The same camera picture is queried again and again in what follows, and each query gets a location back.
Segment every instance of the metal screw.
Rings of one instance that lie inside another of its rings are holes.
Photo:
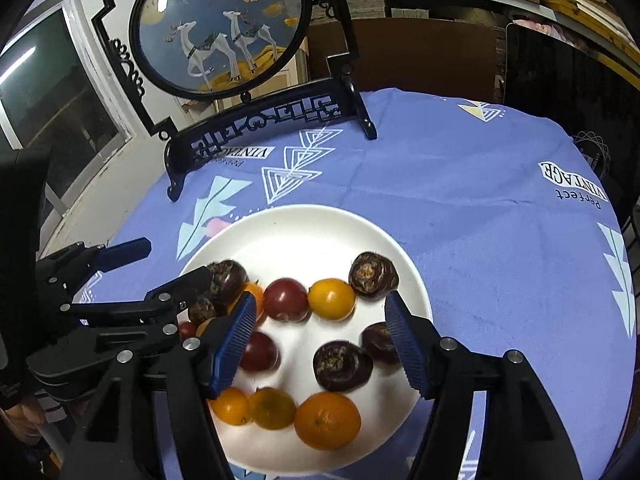
[[[200,340],[197,337],[190,337],[182,343],[182,348],[185,350],[195,350],[198,346],[200,346]]]
[[[509,352],[507,352],[507,359],[514,364],[520,364],[524,361],[524,355],[517,350],[509,350]]]
[[[178,327],[172,323],[169,323],[162,327],[162,331],[167,335],[171,335],[178,332]]]
[[[443,337],[440,340],[440,347],[444,350],[455,350],[458,348],[458,342],[452,337]]]
[[[118,354],[117,360],[121,363],[127,363],[131,361],[133,357],[133,352],[131,350],[123,350]]]

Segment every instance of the white wall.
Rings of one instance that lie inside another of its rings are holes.
[[[30,10],[44,2],[35,0]],[[145,193],[164,172],[164,142],[150,137],[130,106],[122,88],[111,73],[91,19],[102,8],[102,0],[80,0],[93,41],[88,49],[99,73],[111,80],[120,119],[132,135],[129,142],[103,167],[58,225],[43,254],[51,253],[79,240],[86,244],[107,243],[120,229]],[[104,20],[111,38],[129,45],[129,16],[135,0],[115,0],[116,9]],[[154,122],[171,115],[178,129],[188,126],[174,98],[145,79],[143,102]]]

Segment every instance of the white deer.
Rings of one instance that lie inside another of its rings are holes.
[[[251,45],[255,40],[260,38],[271,45],[273,51],[273,62],[278,59],[278,46],[269,33],[269,26],[263,24],[254,25],[250,30],[246,32],[240,32],[238,25],[238,16],[244,16],[246,12],[238,12],[237,10],[226,10],[222,13],[224,16],[231,20],[231,41],[242,50],[246,62],[249,64],[251,72],[255,72],[254,57],[247,49],[247,46]]]
[[[195,27],[197,22],[181,23],[177,27],[170,25],[173,33],[170,38],[166,38],[165,41],[173,41],[178,31],[180,32],[180,44],[182,45],[182,51],[189,61],[187,72],[191,77],[201,77],[207,84],[209,89],[212,89],[211,83],[207,78],[207,74],[213,71],[213,68],[204,70],[204,60],[211,56],[216,50],[219,50],[228,57],[230,66],[230,79],[231,81],[240,79],[240,71],[238,70],[238,60],[236,59],[236,53],[229,47],[226,42],[226,34],[221,32],[212,32],[207,39],[200,45],[195,46],[189,40],[189,31]],[[194,72],[195,68],[198,68],[200,72]]]

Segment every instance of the table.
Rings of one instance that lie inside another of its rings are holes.
[[[141,299],[177,276],[210,236],[258,210],[290,203],[347,209],[409,254],[442,335],[472,351],[526,354],[584,479],[596,480],[623,427],[636,346],[624,243],[596,177],[546,119],[396,89],[365,94],[364,101],[376,141],[353,121],[284,123],[236,139],[225,157],[190,173],[176,203],[163,176],[112,241],[145,236],[150,256],[94,276],[83,301]],[[404,478],[430,409],[420,400],[375,453],[313,480]],[[475,476],[483,414],[484,396],[476,394],[460,480]],[[159,416],[166,416],[161,409]],[[180,478],[167,431],[159,445],[167,478]]]

